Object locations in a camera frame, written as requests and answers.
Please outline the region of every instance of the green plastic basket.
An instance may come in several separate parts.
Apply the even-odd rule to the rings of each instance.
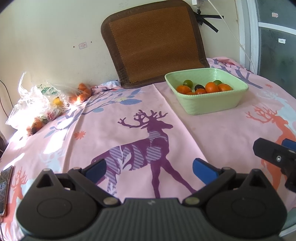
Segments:
[[[214,68],[176,71],[166,74],[165,80],[189,115],[200,115],[234,108],[249,88],[245,82],[232,74]],[[193,91],[195,85],[205,86],[208,82],[215,80],[230,85],[233,90],[201,95],[184,95],[176,91],[176,88],[182,85],[184,80],[193,82]]]

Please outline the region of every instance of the smartphone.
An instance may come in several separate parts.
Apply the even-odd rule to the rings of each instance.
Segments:
[[[13,168],[13,166],[10,166],[0,173],[0,216],[6,215],[8,194]]]

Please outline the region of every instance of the white wall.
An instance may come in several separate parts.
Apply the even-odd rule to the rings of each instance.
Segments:
[[[0,79],[7,85],[13,103],[17,103],[18,80],[29,74],[24,86],[45,81],[54,83],[88,82],[99,84],[117,79],[117,73],[100,33],[109,15],[154,0],[14,0],[0,14]],[[235,0],[212,0],[239,37]],[[216,14],[209,3],[202,14]],[[207,57],[227,56],[239,60],[239,47],[221,20],[207,19],[219,29],[200,27]],[[87,42],[80,50],[78,44]],[[11,105],[4,87],[0,96],[7,110]],[[13,130],[4,125],[0,109],[0,130],[9,139]]]

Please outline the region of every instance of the metal pin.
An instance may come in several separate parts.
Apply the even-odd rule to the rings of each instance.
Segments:
[[[200,203],[200,199],[197,197],[188,197],[185,199],[185,203],[188,205],[197,205]]]
[[[108,206],[113,206],[115,204],[118,203],[118,199],[115,198],[115,197],[106,197],[104,200],[103,200],[103,203],[105,205],[108,205]]]

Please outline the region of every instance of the green fruit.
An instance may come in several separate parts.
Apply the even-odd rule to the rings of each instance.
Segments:
[[[193,87],[193,83],[191,80],[185,80],[183,82],[183,85],[188,86],[190,89],[192,89],[192,87]]]
[[[215,80],[215,81],[213,81],[213,83],[215,83],[215,85],[219,85],[219,84],[222,84],[222,81],[221,80]]]
[[[197,89],[205,89],[202,85],[196,85],[194,87],[194,91],[196,91]]]

